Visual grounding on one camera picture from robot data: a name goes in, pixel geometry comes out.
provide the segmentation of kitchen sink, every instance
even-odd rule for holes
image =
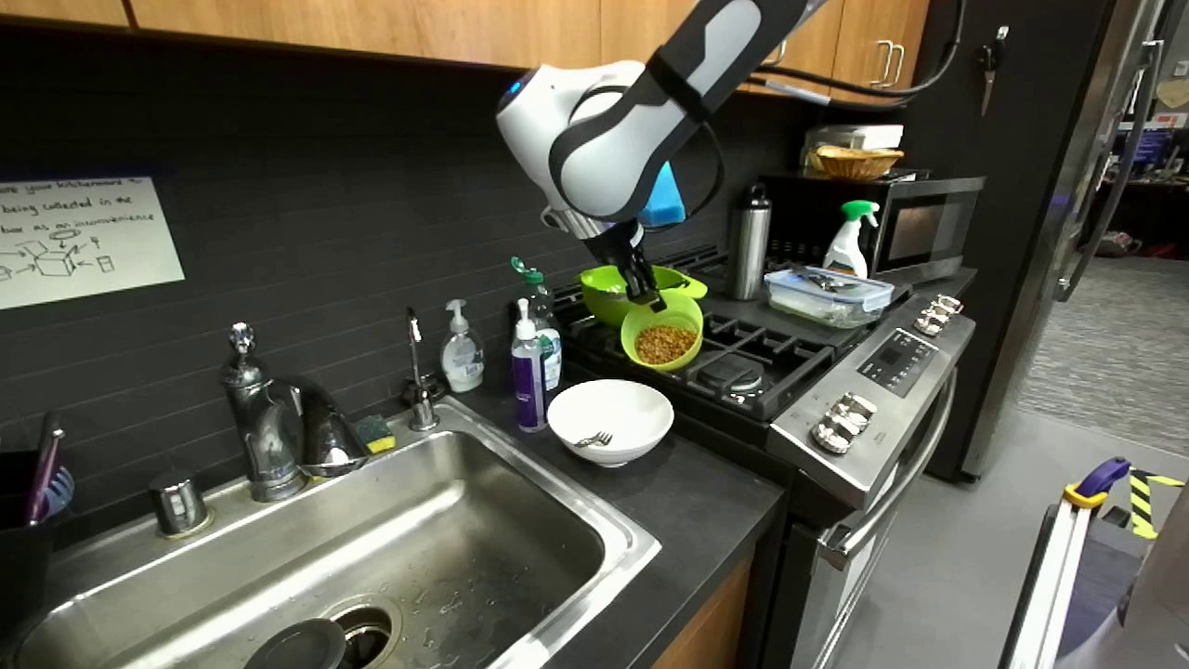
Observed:
[[[637,521],[523,458],[459,401],[401,448],[287,503],[246,478],[183,537],[128,524],[53,566],[20,664],[246,664],[333,619],[354,664],[545,664],[663,548]]]

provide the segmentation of paper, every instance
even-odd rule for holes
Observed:
[[[0,180],[0,309],[183,277],[152,178]]]

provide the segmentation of microwave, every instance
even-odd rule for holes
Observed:
[[[821,265],[842,225],[842,200],[878,200],[878,225],[861,224],[858,247],[868,275],[938,281],[964,266],[964,245],[985,178],[840,180],[765,175],[773,200],[768,266]]]

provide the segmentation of oven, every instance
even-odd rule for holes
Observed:
[[[789,489],[757,545],[741,664],[830,664],[940,442],[975,320],[930,294],[861,329],[712,298],[702,312],[702,353],[675,376],[629,364],[592,320],[564,324],[570,376],[665,389],[686,438]]]

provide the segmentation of oven door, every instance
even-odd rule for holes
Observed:
[[[964,266],[971,216],[985,178],[933,178],[892,185],[874,266],[892,281],[938,281]]]
[[[960,370],[949,376],[944,389],[933,401],[933,417],[918,426],[918,438],[902,448],[892,474],[879,481],[868,505],[825,529],[815,545],[810,589],[804,605],[804,625],[795,635],[795,669],[825,669],[851,625],[851,614],[874,576],[874,558],[892,521],[892,510],[902,503],[912,481],[933,459],[940,433],[951,421]]]

